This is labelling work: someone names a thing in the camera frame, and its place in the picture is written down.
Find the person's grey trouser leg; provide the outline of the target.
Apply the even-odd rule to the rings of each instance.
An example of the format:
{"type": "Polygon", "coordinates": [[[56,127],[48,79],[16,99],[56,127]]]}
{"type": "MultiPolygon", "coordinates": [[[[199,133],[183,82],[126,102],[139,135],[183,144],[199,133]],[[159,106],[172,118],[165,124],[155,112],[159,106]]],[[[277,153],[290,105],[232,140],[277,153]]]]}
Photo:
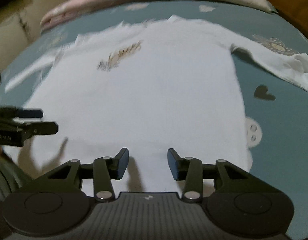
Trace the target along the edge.
{"type": "Polygon", "coordinates": [[[0,155],[0,201],[30,183],[33,179],[18,167],[9,157],[0,155]]]}

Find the white long-sleeve shirt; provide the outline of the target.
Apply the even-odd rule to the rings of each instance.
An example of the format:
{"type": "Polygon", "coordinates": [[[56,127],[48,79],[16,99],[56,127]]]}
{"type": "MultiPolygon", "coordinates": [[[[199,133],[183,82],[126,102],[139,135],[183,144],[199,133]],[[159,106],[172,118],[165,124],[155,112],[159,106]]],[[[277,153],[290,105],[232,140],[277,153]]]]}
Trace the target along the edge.
{"type": "Polygon", "coordinates": [[[5,91],[51,67],[25,103],[59,126],[56,135],[31,141],[38,168],[53,160],[91,163],[126,147],[130,163],[115,193],[174,192],[169,148],[204,163],[226,159],[251,168],[235,50],[308,91],[307,54],[278,54],[220,25],[177,16],[79,35],[12,78],[5,91]]]}

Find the teal floral bed sheet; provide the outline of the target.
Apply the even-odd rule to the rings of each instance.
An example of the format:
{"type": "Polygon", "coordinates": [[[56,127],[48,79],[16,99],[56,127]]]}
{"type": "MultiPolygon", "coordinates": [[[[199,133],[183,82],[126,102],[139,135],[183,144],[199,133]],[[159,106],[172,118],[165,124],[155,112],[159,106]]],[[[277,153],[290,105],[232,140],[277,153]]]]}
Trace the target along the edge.
{"type": "MultiPolygon", "coordinates": [[[[220,25],[278,54],[308,55],[308,42],[277,14],[206,1],[130,3],[78,17],[45,33],[4,73],[0,106],[25,107],[51,67],[35,70],[14,92],[5,91],[8,82],[45,54],[73,44],[79,35],[100,33],[121,23],[163,21],[172,16],[220,25]]],[[[233,51],[232,58],[245,107],[248,150],[252,160],[248,172],[288,195],[294,204],[294,217],[287,233],[293,239],[306,238],[308,91],[262,68],[244,51],[233,51]]],[[[6,152],[24,172],[36,178],[63,163],[53,160],[38,168],[29,151],[34,138],[27,140],[23,148],[7,147],[6,152]]]]}

